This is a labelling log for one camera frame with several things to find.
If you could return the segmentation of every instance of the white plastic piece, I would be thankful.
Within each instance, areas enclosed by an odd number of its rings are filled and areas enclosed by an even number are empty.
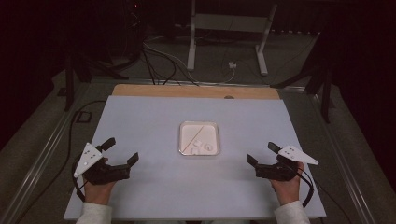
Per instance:
[[[200,146],[202,145],[202,142],[201,142],[200,140],[195,140],[195,141],[194,141],[194,145],[195,145],[196,147],[200,147]]]
[[[312,157],[308,156],[304,152],[302,152],[300,149],[294,146],[286,146],[283,147],[282,149],[279,150],[277,153],[283,157],[288,158],[291,161],[300,161],[300,162],[306,162],[309,164],[314,164],[318,165],[319,162]]]
[[[199,148],[198,147],[193,147],[192,149],[191,149],[191,155],[199,155],[200,153],[199,153],[200,151],[199,151]]]
[[[82,151],[81,158],[79,159],[76,171],[74,172],[74,178],[79,177],[84,174],[88,169],[90,169],[94,164],[96,164],[100,159],[103,158],[102,153],[96,149],[90,143],[87,143]]]
[[[229,62],[228,65],[230,66],[230,68],[236,68],[236,63]]]
[[[213,146],[210,144],[205,144],[204,145],[204,149],[208,150],[208,151],[212,151],[213,150]]]

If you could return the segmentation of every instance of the white sleeve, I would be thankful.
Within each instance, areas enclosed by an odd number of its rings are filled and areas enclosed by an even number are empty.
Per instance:
[[[82,215],[78,219],[77,224],[110,224],[111,223],[110,206],[84,203],[82,207]]]
[[[300,201],[280,206],[275,210],[275,217],[278,224],[310,223]]]

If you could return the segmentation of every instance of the white table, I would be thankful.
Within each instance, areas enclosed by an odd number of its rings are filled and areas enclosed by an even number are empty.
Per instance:
[[[219,155],[181,155],[178,129],[186,120],[218,124]],[[113,218],[121,220],[273,217],[276,194],[268,180],[255,177],[247,154],[273,164],[276,154],[266,148],[269,141],[300,147],[278,99],[110,96],[92,143],[100,145],[109,137],[117,142],[105,152],[110,164],[124,164],[136,152],[140,156],[131,178],[117,183],[109,203]],[[307,192],[302,182],[302,200]],[[81,207],[74,193],[64,218],[77,219]],[[316,191],[305,211],[309,217],[326,216]]]

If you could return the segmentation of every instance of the white triangular marker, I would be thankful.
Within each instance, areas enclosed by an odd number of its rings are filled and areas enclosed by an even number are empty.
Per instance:
[[[75,178],[84,174],[91,166],[96,164],[97,161],[103,158],[102,153],[96,149],[93,145],[87,143],[84,147],[84,151],[79,159],[76,171],[73,173]]]
[[[277,153],[283,157],[288,158],[291,161],[300,161],[300,162],[306,162],[314,165],[318,165],[319,162],[312,157],[308,156],[304,152],[302,152],[300,149],[294,146],[286,146],[283,147],[282,149],[279,150]]]

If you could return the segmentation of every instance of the gray floor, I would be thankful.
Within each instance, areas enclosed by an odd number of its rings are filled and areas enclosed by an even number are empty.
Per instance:
[[[269,70],[267,77],[259,74],[253,49],[257,41],[258,39],[252,37],[232,45],[199,46],[195,71],[190,74],[185,72],[185,75],[178,71],[174,81],[170,83],[177,84],[175,82],[177,80],[182,85],[191,84],[185,77],[188,76],[197,80],[200,85],[265,87],[267,84],[277,83],[297,74],[314,45],[315,38],[309,35],[270,35],[264,52]],[[189,47],[187,37],[169,41],[154,36],[149,38],[146,44],[178,57],[183,63],[187,61]],[[172,74],[171,63],[164,58],[148,56],[158,73],[165,77]],[[228,68],[228,62],[237,64],[233,78],[231,78],[233,70]],[[130,78],[126,81],[128,83],[151,82],[148,69],[142,61],[120,73]],[[380,171],[339,90],[335,86],[332,87],[330,109],[332,123],[326,124],[318,114],[318,97],[306,95],[301,92],[302,88],[299,88],[303,87],[307,80],[309,79],[299,81],[293,85],[294,88],[289,87],[279,94],[290,112],[302,148],[320,161],[319,166],[310,166],[310,169],[313,177],[322,186],[318,193],[327,216],[322,220],[312,219],[312,223],[348,223],[343,210],[352,223],[396,223],[395,193]],[[56,76],[53,81],[54,91],[0,152],[0,214],[2,216],[20,215],[24,206],[30,204],[48,185],[66,158],[72,113],[64,112],[65,99],[56,96],[58,90],[64,86],[64,73]],[[77,101],[71,111],[94,100],[105,100],[117,83],[120,82],[98,74],[92,83],[78,84]],[[103,108],[102,103],[88,106],[86,110],[93,113],[91,123],[73,124],[69,163],[54,184],[23,217],[21,223],[69,223],[63,220],[63,216],[72,190],[69,172],[71,160],[81,151],[81,146],[92,140]],[[40,158],[47,157],[49,162],[42,162],[43,169],[32,169],[36,167],[35,164],[41,162],[37,158],[43,151],[49,153]],[[34,190],[23,185],[26,176],[36,184]],[[273,220],[261,222],[275,223]]]

